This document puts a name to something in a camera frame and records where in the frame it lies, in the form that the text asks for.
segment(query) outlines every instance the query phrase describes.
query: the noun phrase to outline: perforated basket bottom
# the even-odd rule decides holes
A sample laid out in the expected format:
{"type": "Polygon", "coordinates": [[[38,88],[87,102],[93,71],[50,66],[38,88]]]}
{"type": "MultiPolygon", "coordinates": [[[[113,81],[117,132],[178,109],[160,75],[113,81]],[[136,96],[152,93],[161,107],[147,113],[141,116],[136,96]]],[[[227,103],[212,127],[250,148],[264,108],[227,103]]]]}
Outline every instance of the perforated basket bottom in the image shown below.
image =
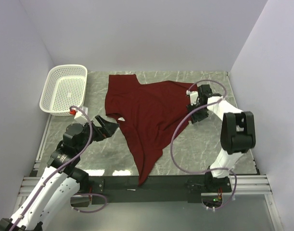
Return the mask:
{"type": "Polygon", "coordinates": [[[84,77],[63,77],[57,80],[52,94],[52,113],[68,111],[72,105],[81,106],[85,93],[84,77]]]}

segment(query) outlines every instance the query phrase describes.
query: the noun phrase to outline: basket rim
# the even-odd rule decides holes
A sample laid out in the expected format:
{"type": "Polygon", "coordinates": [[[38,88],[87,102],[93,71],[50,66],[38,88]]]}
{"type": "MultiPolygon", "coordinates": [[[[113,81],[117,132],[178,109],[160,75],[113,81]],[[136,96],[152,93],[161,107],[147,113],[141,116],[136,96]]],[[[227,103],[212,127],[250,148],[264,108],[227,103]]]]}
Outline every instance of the basket rim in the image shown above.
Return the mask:
{"type": "MultiPolygon", "coordinates": [[[[51,111],[51,110],[47,110],[45,108],[43,108],[42,106],[42,103],[43,103],[43,100],[44,100],[44,89],[45,89],[45,86],[47,85],[48,81],[49,81],[49,76],[51,74],[52,71],[56,70],[57,68],[60,68],[60,67],[66,67],[66,66],[77,66],[77,67],[82,67],[83,69],[85,69],[86,71],[86,74],[85,74],[85,78],[87,78],[87,74],[88,74],[88,71],[87,71],[87,68],[83,65],[79,65],[79,64],[64,64],[64,65],[58,65],[58,66],[55,66],[53,67],[47,74],[46,76],[46,80],[45,80],[45,83],[44,83],[44,87],[43,87],[43,90],[42,90],[42,93],[41,93],[41,98],[40,98],[40,102],[39,102],[39,106],[40,106],[40,109],[43,111],[43,112],[46,112],[46,113],[65,113],[65,112],[68,112],[68,110],[66,111],[51,111]]],[[[87,80],[86,80],[86,83],[85,83],[85,86],[84,86],[84,92],[86,93],[86,85],[87,85],[87,80]]],[[[80,107],[83,102],[84,102],[84,98],[85,98],[85,94],[84,94],[84,97],[80,103],[80,105],[76,105],[77,107],[80,107]]]]}

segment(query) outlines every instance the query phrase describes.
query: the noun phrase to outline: table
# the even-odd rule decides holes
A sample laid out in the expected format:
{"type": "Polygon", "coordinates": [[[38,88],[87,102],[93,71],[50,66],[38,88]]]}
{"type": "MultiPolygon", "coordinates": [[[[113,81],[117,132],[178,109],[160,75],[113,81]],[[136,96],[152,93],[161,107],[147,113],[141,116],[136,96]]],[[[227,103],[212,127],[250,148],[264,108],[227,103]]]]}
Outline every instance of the table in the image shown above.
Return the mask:
{"type": "MultiPolygon", "coordinates": [[[[101,115],[104,119],[114,121],[105,116],[104,100],[108,88],[108,76],[114,74],[136,74],[141,84],[155,83],[165,80],[194,83],[201,79],[212,79],[221,82],[228,91],[226,100],[236,106],[227,72],[198,71],[154,71],[154,72],[89,72],[84,105],[89,108],[89,116],[101,115]]],[[[220,86],[212,82],[213,92],[223,94],[220,86]]],[[[41,164],[37,176],[41,176],[46,163],[62,139],[66,127],[74,123],[72,116],[51,116],[46,130],[44,143],[39,158],[41,164]]],[[[204,170],[216,159],[220,146],[221,120],[214,114],[194,125],[190,124],[174,141],[176,161],[188,170],[204,170]]],[[[78,168],[91,176],[138,175],[134,159],[128,149],[125,137],[118,129],[112,138],[92,143],[81,157],[78,168]]],[[[256,164],[249,151],[236,163],[237,174],[256,174],[256,164]]],[[[150,175],[181,175],[171,161],[169,146],[163,150],[163,156],[156,162],[150,175]]]]}

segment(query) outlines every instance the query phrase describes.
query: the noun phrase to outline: dark red garment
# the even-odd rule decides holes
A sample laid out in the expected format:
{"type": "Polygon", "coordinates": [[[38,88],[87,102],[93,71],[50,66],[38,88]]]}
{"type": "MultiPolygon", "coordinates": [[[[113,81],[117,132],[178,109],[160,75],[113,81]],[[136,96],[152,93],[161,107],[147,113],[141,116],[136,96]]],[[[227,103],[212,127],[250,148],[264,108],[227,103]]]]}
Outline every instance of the dark red garment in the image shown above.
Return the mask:
{"type": "MultiPolygon", "coordinates": [[[[191,83],[164,81],[140,84],[136,75],[110,75],[105,110],[120,124],[139,172],[139,185],[162,156],[186,116],[191,83]]],[[[181,133],[188,123],[179,130],[181,133]]]]}

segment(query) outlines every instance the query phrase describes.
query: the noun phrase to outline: wire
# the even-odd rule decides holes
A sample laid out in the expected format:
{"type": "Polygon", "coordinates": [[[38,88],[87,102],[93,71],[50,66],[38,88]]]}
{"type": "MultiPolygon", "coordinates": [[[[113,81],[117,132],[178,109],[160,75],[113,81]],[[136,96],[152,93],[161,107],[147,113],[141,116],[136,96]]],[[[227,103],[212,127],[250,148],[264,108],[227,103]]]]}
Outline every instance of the wire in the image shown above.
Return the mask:
{"type": "Polygon", "coordinates": [[[79,213],[96,213],[96,212],[101,211],[102,209],[104,209],[107,206],[107,198],[104,195],[96,194],[96,193],[78,193],[76,195],[79,195],[79,196],[99,196],[105,200],[105,203],[103,204],[103,206],[101,208],[98,208],[98,209],[92,210],[92,211],[82,211],[82,210],[79,210],[78,208],[73,207],[73,209],[79,213]]]}
{"type": "Polygon", "coordinates": [[[174,139],[176,138],[177,134],[179,133],[179,130],[180,130],[181,126],[182,126],[182,125],[183,125],[183,124],[184,124],[184,123],[185,123],[185,122],[191,117],[191,115],[194,114],[195,112],[197,112],[197,111],[203,109],[203,108],[206,108],[206,107],[208,107],[208,106],[214,105],[214,104],[216,104],[216,103],[220,103],[223,99],[225,99],[225,98],[227,97],[227,90],[226,90],[225,86],[224,86],[223,84],[221,84],[220,82],[215,81],[215,80],[211,80],[211,79],[203,79],[203,80],[197,81],[197,82],[193,83],[193,84],[189,87],[188,90],[191,90],[191,88],[192,88],[193,86],[195,86],[197,83],[205,82],[205,81],[214,82],[214,83],[217,83],[218,85],[220,85],[220,86],[223,88],[223,90],[224,90],[224,95],[223,95],[223,97],[221,97],[221,98],[220,98],[218,101],[216,101],[216,102],[209,103],[209,104],[205,104],[205,105],[202,105],[202,106],[200,106],[200,107],[198,107],[198,108],[195,108],[194,110],[192,110],[191,112],[189,112],[189,113],[188,113],[188,114],[187,114],[187,115],[181,120],[181,122],[178,124],[178,126],[177,126],[176,130],[174,131],[174,134],[172,135],[172,138],[171,138],[171,142],[170,142],[170,156],[171,156],[172,162],[175,164],[175,166],[176,166],[178,169],[180,169],[180,170],[183,171],[183,172],[189,173],[189,174],[204,174],[204,173],[206,173],[206,172],[212,172],[212,171],[215,171],[215,170],[226,170],[226,171],[229,171],[229,172],[234,176],[234,178],[235,178],[235,183],[234,183],[234,187],[233,187],[233,190],[232,190],[231,196],[228,198],[228,200],[227,200],[224,204],[222,204],[221,206],[215,208],[215,209],[220,209],[220,208],[226,206],[226,205],[229,203],[229,201],[231,201],[231,199],[234,197],[235,191],[236,191],[236,189],[237,189],[237,175],[236,175],[232,170],[230,170],[230,169],[227,168],[227,167],[216,167],[216,168],[213,168],[213,169],[207,169],[207,170],[203,170],[203,171],[188,171],[188,170],[186,170],[186,169],[180,167],[180,166],[177,164],[177,162],[176,162],[176,160],[175,160],[175,158],[174,158],[174,155],[173,155],[173,142],[174,142],[174,139]]]}
{"type": "Polygon", "coordinates": [[[11,226],[11,228],[9,229],[9,231],[13,231],[14,228],[18,225],[18,223],[20,222],[20,220],[24,217],[24,215],[26,214],[26,212],[28,211],[28,209],[32,206],[32,204],[34,203],[34,201],[37,199],[37,197],[39,196],[39,194],[41,193],[42,189],[45,187],[45,185],[47,184],[47,182],[60,170],[62,170],[64,167],[68,166],[70,163],[72,163],[73,161],[75,161],[77,158],[79,158],[84,151],[87,149],[87,147],[89,146],[89,144],[91,143],[91,139],[92,139],[92,123],[91,120],[89,119],[89,117],[87,116],[87,114],[80,109],[79,107],[76,106],[71,106],[70,110],[72,109],[77,109],[79,110],[87,119],[88,124],[89,124],[89,128],[90,128],[90,133],[89,133],[89,138],[88,141],[85,145],[85,147],[76,155],[74,156],[72,159],[70,159],[68,162],[64,163],[63,165],[61,165],[59,168],[57,168],[53,173],[51,173],[44,181],[43,184],[38,188],[38,190],[36,191],[36,193],[34,194],[34,196],[31,198],[30,202],[27,204],[27,206],[25,207],[25,209],[22,211],[20,217],[14,222],[14,224],[11,226]]]}

